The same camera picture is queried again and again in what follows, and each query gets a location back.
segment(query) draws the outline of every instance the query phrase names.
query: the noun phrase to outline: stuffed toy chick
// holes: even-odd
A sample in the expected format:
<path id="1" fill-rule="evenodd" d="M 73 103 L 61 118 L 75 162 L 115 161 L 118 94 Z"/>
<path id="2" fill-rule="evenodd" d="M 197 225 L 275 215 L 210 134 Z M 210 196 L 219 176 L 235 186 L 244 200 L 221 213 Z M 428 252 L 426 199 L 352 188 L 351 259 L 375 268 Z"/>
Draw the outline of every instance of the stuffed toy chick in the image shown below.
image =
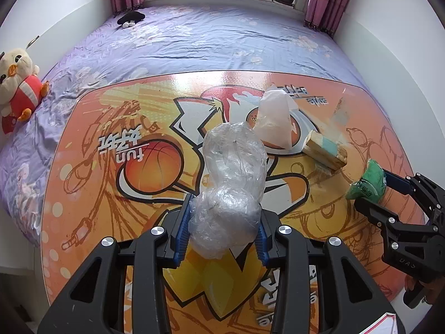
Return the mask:
<path id="1" fill-rule="evenodd" d="M 27 121 L 48 94 L 50 84 L 43 84 L 38 73 L 39 67 L 33 65 L 25 50 L 0 54 L 0 114 L 4 131 L 12 131 L 13 126 L 8 125 L 15 125 L 16 120 Z"/>

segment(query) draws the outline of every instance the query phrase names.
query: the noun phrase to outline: white wall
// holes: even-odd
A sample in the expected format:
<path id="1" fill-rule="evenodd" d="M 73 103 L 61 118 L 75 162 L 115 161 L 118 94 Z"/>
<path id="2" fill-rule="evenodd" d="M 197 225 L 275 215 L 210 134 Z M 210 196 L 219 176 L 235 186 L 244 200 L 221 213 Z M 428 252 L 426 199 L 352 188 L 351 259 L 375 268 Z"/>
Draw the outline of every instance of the white wall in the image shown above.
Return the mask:
<path id="1" fill-rule="evenodd" d="M 445 132 L 445 29 L 428 1 L 350 0 L 346 14 L 405 66 Z"/>
<path id="2" fill-rule="evenodd" d="M 0 273 L 26 274 L 34 269 L 34 248 L 0 207 Z"/>
<path id="3" fill-rule="evenodd" d="M 37 35 L 42 36 L 59 20 L 92 1 L 17 0 L 0 26 L 0 51 L 26 48 Z"/>

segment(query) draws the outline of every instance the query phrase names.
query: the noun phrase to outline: bed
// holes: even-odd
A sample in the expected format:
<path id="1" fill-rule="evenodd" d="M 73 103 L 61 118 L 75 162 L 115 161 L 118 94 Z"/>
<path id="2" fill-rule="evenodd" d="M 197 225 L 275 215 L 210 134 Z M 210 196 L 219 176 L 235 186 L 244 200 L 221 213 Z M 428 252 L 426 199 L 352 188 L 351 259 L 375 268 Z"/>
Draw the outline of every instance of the bed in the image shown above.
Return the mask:
<path id="1" fill-rule="evenodd" d="M 23 234 L 40 243 L 48 173 L 78 99 L 93 89 L 153 75 L 203 70 L 288 72 L 350 83 L 362 78 L 326 34 L 262 11 L 218 6 L 142 9 L 122 29 L 110 18 L 48 73 L 51 92 L 0 152 L 0 199 Z"/>

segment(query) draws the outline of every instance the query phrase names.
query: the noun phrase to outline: cartoon illustration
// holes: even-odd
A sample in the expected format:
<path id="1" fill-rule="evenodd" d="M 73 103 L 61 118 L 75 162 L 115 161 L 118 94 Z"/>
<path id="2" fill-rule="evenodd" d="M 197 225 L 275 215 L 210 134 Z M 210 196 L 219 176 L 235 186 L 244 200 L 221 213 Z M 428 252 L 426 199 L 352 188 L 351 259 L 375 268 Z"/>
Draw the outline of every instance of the cartoon illustration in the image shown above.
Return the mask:
<path id="1" fill-rule="evenodd" d="M 84 95 L 59 143 L 45 195 L 42 255 L 53 300 L 71 273 L 106 235 L 139 236 L 208 184 L 202 158 L 206 132 L 223 122 L 255 124 L 261 96 L 272 84 L 297 100 L 291 111 L 292 148 L 265 143 L 268 176 L 261 201 L 284 224 L 305 236 L 341 237 L 389 298 L 403 275 L 380 260 L 381 237 L 344 198 L 349 184 L 373 157 L 399 175 L 412 174 L 390 125 L 366 92 L 340 82 L 265 72 L 197 72 L 143 78 Z M 348 119 L 338 125 L 336 107 L 349 99 Z M 312 129 L 337 127 L 348 165 L 331 175 L 301 153 Z M 402 220 L 421 222 L 420 210 L 388 192 L 384 203 Z M 53 228 L 63 218 L 63 228 Z M 311 273 L 311 330 L 317 332 L 317 274 Z M 232 247 L 221 260 L 189 249 L 176 270 L 164 270 L 172 330 L 196 333 L 268 333 L 279 270 L 268 271 L 252 244 Z M 125 330 L 131 331 L 131 269 L 127 272 Z"/>

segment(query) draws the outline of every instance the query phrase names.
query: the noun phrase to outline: window sill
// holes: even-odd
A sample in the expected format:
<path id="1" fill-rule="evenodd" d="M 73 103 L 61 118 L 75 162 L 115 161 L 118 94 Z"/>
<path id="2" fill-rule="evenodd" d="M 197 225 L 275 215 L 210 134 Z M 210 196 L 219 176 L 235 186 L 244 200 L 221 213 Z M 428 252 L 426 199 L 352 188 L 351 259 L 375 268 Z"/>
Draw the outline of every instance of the window sill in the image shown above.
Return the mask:
<path id="1" fill-rule="evenodd" d="M 292 6 L 283 5 L 273 0 L 144 0 L 144 7 L 197 4 L 248 7 L 281 14 L 298 20 L 304 20 L 302 11 L 298 11 Z"/>

